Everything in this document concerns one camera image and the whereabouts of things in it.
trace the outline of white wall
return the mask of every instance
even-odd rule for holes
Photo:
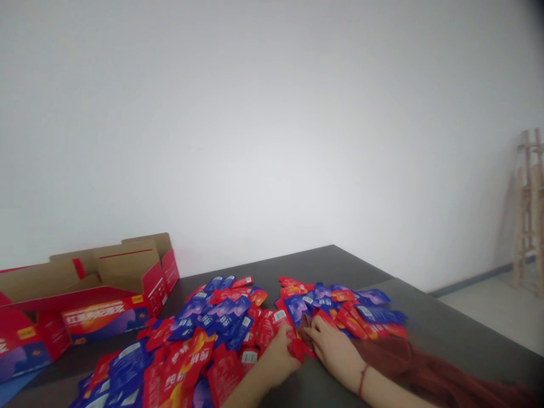
[[[182,275],[489,270],[543,46],[514,0],[4,1],[0,269],[169,231]]]

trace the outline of floor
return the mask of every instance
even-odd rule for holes
[[[528,280],[536,276],[535,265],[527,265]],[[533,286],[515,290],[512,273],[484,280],[439,299],[544,357],[544,298],[534,295]]]

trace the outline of hand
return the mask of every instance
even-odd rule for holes
[[[304,329],[312,339],[315,352],[325,368],[348,390],[358,393],[361,371],[367,363],[341,331],[329,326],[321,317]]]
[[[276,337],[250,370],[250,374],[259,376],[268,389],[280,385],[300,368],[300,361],[293,358],[287,350],[291,341],[287,339],[286,334],[292,329],[287,325],[281,325]]]

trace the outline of cardboard box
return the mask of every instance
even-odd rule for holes
[[[71,261],[45,263],[0,274],[0,382],[55,362],[70,347],[57,312],[25,312],[9,305],[59,294],[77,284]]]
[[[168,295],[170,295],[178,279],[180,279],[180,273],[177,269],[176,257],[174,256],[174,250],[172,249],[172,243],[170,242],[170,235],[168,232],[124,239],[121,242],[127,244],[148,239],[155,240],[157,244],[157,251],[159,252],[160,262],[166,277]]]
[[[107,338],[140,329],[156,317],[168,299],[166,278],[154,240],[105,246],[61,254],[52,262],[70,261],[84,278],[62,293],[0,307],[60,313],[73,344]],[[62,277],[50,278],[63,280]]]

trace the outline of dark gray table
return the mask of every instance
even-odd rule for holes
[[[269,294],[262,307],[270,309],[274,308],[273,302],[279,297],[281,287],[278,278],[281,275],[308,283],[323,282],[325,285],[341,283],[352,288],[373,285],[393,278],[343,249],[329,245],[182,278],[173,289],[161,317],[174,316],[181,311],[185,299],[198,286],[215,276],[228,275],[239,278],[252,276],[254,284]],[[125,333],[107,340],[71,347],[55,364],[45,368],[29,382],[5,405],[6,408],[68,407],[78,394],[77,382],[94,370],[100,357],[125,348],[135,341],[136,336],[137,332]]]
[[[279,296],[281,275],[307,283],[340,283],[353,289],[379,288],[392,299],[391,308],[410,317],[406,331],[420,350],[489,380],[522,382],[538,390],[544,378],[544,359],[539,355],[334,245],[180,279],[162,316],[179,312],[187,296],[210,278],[227,275],[253,276],[255,284],[269,293],[264,308],[273,308],[273,301]],[[126,333],[107,341],[72,347],[6,407],[67,407],[77,395],[77,382],[92,372],[99,358],[131,344],[136,335]],[[343,389],[319,361],[306,359],[300,371],[265,397],[262,406],[361,407],[365,404]]]

